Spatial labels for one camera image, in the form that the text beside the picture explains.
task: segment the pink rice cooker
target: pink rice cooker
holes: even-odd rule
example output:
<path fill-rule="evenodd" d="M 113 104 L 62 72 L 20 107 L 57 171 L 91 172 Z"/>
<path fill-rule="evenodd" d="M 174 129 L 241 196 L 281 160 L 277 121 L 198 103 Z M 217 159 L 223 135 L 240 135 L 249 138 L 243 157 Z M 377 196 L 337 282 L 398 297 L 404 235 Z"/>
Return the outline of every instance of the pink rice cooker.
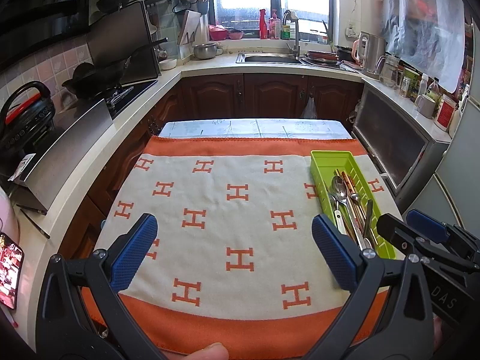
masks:
<path fill-rule="evenodd" d="M 8 235 L 13 242 L 18 244 L 20 240 L 20 230 L 18 228 L 17 217 L 10 199 L 5 191 L 0 187 L 0 231 Z"/>

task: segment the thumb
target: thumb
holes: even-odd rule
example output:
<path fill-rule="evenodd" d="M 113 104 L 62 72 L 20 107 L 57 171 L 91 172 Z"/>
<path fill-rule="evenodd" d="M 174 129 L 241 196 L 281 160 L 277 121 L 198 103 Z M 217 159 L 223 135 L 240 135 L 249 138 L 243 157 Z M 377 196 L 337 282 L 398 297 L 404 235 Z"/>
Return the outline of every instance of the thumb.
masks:
<path fill-rule="evenodd" d="M 215 342 L 186 356 L 183 360 L 228 360 L 229 351 L 219 342 Z"/>

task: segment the white bowl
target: white bowl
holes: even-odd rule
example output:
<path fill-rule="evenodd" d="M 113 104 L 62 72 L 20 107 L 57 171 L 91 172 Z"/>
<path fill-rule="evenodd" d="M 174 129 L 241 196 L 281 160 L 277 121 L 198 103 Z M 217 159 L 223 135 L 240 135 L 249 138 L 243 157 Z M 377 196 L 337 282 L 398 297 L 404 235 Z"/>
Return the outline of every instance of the white bowl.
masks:
<path fill-rule="evenodd" d="M 161 71 L 169 71 L 177 66 L 176 59 L 166 59 L 165 61 L 158 62 L 158 66 L 160 66 Z"/>

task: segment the orange border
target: orange border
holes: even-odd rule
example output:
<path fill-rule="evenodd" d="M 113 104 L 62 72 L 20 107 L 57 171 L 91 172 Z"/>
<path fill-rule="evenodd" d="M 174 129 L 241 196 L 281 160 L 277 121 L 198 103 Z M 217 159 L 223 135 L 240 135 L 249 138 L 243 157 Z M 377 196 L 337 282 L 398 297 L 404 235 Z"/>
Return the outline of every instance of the orange border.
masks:
<path fill-rule="evenodd" d="M 103 321 L 88 288 L 82 295 L 92 318 Z M 378 294 L 356 340 L 367 337 L 378 319 L 387 291 Z M 202 317 L 169 310 L 127 295 L 120 298 L 138 325 L 160 348 L 193 353 L 222 342 L 231 359 L 285 359 L 306 354 L 325 333 L 341 307 L 301 317 L 242 321 Z"/>
<path fill-rule="evenodd" d="M 183 156 L 222 155 L 301 155 L 310 157 L 312 150 L 343 150 L 353 155 L 367 154 L 356 139 L 287 139 L 287 138 L 190 138 L 152 137 L 144 154 Z"/>

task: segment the pink bowl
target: pink bowl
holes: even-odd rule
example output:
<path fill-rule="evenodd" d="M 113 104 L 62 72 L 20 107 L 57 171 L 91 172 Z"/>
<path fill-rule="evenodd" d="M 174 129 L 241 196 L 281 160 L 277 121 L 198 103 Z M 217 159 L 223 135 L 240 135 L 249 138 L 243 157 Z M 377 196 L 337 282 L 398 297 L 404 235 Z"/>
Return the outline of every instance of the pink bowl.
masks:
<path fill-rule="evenodd" d="M 225 31 L 210 31 L 210 39 L 213 41 L 224 41 L 227 38 L 229 32 Z"/>
<path fill-rule="evenodd" d="M 230 32 L 229 33 L 229 38 L 237 41 L 237 40 L 243 38 L 243 32 Z"/>

